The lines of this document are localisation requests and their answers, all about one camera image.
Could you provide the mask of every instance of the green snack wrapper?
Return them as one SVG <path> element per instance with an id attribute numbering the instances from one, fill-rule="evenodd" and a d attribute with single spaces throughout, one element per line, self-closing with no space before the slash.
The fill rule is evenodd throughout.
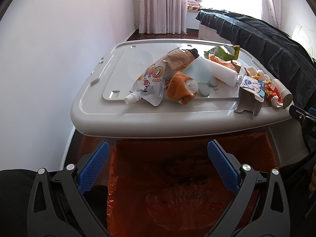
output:
<path id="1" fill-rule="evenodd" d="M 211 50 L 205 51 L 204 54 L 208 57 L 209 54 L 214 54 L 225 61 L 231 61 L 238 59 L 240 51 L 239 45 L 217 45 L 213 47 Z"/>

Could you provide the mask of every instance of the silver screw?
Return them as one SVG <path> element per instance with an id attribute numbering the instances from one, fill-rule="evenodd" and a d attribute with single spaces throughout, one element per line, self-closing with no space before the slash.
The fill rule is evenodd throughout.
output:
<path id="1" fill-rule="evenodd" d="M 67 165 L 66 169 L 67 170 L 73 170 L 75 168 L 75 165 L 74 164 L 69 164 Z"/>
<path id="2" fill-rule="evenodd" d="M 278 175 L 278 174 L 279 174 L 279 171 L 274 168 L 274 169 L 272 169 L 272 173 L 275 174 L 275 175 Z"/>
<path id="3" fill-rule="evenodd" d="M 246 171 L 249 171 L 249 170 L 251 169 L 251 166 L 245 164 L 245 165 L 242 166 L 242 168 L 243 168 L 244 170 L 246 170 Z"/>
<path id="4" fill-rule="evenodd" d="M 37 172 L 38 172 L 40 175 L 41 175 L 41 174 L 44 174 L 44 173 L 45 173 L 45 169 L 44 169 L 44 168 L 40 168 Z"/>

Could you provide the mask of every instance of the white pillow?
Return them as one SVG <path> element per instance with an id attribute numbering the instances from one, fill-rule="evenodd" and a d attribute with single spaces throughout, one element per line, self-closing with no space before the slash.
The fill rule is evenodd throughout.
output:
<path id="1" fill-rule="evenodd" d="M 316 59 L 316 34 L 306 27 L 296 26 L 292 39 L 301 44 L 309 55 Z"/>

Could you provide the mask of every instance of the blue gripper pad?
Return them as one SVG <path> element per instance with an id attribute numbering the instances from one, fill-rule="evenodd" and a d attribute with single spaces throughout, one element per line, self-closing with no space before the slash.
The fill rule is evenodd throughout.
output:
<path id="1" fill-rule="evenodd" d="M 309 112 L 309 114 L 311 114 L 312 116 L 316 117 L 316 109 L 310 108 L 308 112 Z"/>
<path id="2" fill-rule="evenodd" d="M 237 195 L 240 188 L 239 174 L 214 141 L 209 142 L 207 146 L 207 154 L 227 191 L 232 191 L 235 195 Z"/>
<path id="3" fill-rule="evenodd" d="M 77 186 L 81 195 L 91 190 L 95 180 L 97 179 L 101 169 L 109 157 L 109 145 L 103 142 L 98 150 L 90 158 L 86 166 L 79 174 L 79 184 Z"/>

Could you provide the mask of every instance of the storage bin lid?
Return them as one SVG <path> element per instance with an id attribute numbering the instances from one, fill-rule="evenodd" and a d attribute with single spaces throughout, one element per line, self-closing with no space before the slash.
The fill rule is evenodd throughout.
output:
<path id="1" fill-rule="evenodd" d="M 166 95 L 159 106 L 146 100 L 127 105 L 124 97 L 144 70 L 170 50 L 196 48 L 200 56 L 218 43 L 187 39 L 124 42 L 106 53 L 77 94 L 71 119 L 78 131 L 114 138 L 172 138 L 221 134 L 257 128 L 290 119 L 288 109 L 276 110 L 265 101 L 259 115 L 236 113 L 238 86 L 218 81 L 209 97 L 199 93 L 187 105 Z M 274 77 L 250 53 L 241 49 L 238 61 Z"/>

